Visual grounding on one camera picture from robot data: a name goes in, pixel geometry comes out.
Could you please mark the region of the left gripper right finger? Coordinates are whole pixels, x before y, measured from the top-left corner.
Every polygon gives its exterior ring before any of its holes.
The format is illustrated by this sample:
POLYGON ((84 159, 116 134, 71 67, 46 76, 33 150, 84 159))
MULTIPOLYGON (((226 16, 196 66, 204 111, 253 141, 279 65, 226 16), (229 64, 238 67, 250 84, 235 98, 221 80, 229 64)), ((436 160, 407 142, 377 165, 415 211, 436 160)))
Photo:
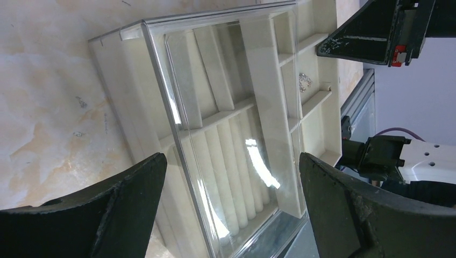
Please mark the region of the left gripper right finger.
POLYGON ((455 257, 455 209, 385 191, 309 153, 299 171, 320 257, 455 257))

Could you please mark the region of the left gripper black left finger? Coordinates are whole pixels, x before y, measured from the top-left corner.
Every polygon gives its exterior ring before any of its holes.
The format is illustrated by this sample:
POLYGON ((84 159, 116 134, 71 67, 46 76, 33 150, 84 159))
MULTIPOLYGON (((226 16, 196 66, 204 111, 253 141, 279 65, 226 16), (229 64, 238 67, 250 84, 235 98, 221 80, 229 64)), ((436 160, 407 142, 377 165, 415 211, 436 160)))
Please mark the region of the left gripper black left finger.
POLYGON ((162 153, 41 206, 1 211, 1 257, 144 257, 167 159, 162 153))

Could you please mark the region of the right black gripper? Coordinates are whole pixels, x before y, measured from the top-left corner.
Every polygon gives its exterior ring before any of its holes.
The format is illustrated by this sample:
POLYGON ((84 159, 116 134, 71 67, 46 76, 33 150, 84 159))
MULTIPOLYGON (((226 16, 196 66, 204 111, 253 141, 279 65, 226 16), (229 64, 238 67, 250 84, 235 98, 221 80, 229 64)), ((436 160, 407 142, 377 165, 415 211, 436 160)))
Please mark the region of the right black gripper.
POLYGON ((367 1, 318 45, 316 54, 408 66, 427 38, 455 38, 455 1, 367 1))

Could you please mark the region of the beige compartment tray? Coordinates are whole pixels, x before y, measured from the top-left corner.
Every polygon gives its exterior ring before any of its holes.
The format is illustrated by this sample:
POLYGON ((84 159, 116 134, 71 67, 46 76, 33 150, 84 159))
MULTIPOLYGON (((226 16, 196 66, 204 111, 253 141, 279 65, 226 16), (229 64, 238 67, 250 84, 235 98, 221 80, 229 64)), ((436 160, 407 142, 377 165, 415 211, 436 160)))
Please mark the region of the beige compartment tray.
POLYGON ((301 153, 330 165, 341 157, 338 62, 317 46, 336 29, 331 1, 264 4, 239 21, 278 207, 306 212, 298 171, 301 153), (298 75, 313 83, 298 88, 298 75))

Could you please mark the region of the small silver earring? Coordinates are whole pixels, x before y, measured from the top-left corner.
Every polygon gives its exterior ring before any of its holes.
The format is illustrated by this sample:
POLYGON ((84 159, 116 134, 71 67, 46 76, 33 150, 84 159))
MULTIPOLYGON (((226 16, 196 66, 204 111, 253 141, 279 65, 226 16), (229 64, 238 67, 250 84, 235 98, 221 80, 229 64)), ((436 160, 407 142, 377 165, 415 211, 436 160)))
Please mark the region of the small silver earring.
POLYGON ((312 87, 312 79, 305 73, 299 73, 298 75, 298 88, 301 93, 306 92, 312 87))

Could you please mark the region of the beige slotted ring tray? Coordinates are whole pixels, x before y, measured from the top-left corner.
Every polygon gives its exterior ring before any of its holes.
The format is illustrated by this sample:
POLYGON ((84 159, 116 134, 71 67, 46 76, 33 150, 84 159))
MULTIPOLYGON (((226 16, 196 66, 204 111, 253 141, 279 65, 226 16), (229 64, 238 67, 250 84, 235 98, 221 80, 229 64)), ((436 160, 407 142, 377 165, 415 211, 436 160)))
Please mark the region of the beige slotted ring tray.
POLYGON ((244 245, 276 209, 246 49, 236 22, 164 35, 181 152, 213 252, 244 245))

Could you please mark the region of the clear plastic box cover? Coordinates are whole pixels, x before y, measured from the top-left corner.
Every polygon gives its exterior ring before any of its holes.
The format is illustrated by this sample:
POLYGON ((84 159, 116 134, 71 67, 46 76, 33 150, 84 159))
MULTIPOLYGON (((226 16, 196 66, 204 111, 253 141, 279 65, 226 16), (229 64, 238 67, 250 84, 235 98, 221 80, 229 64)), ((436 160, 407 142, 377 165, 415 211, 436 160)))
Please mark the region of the clear plastic box cover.
POLYGON ((197 190, 187 166, 180 162, 183 154, 172 150, 179 136, 164 35, 229 22, 239 24, 260 6, 142 20, 89 42, 133 160, 138 162, 156 152, 166 156, 166 179, 155 224, 174 257, 271 257, 288 240, 294 223, 306 216, 306 212, 300 218, 283 212, 276 200, 276 209, 244 245, 227 255, 217 255, 211 248, 210 226, 197 190))

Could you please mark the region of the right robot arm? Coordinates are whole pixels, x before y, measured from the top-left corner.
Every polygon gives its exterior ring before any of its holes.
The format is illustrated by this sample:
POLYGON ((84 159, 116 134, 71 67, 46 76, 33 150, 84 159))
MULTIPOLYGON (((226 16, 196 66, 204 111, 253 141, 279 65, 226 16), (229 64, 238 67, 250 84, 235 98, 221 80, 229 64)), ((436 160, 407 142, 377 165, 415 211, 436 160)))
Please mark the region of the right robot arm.
MULTIPOLYGON (((419 57, 426 38, 455 37, 455 1, 368 1, 330 34, 317 55, 401 67, 419 57)), ((360 176, 400 185, 399 195, 455 207, 455 147, 386 129, 366 142, 342 141, 340 165, 360 176)))

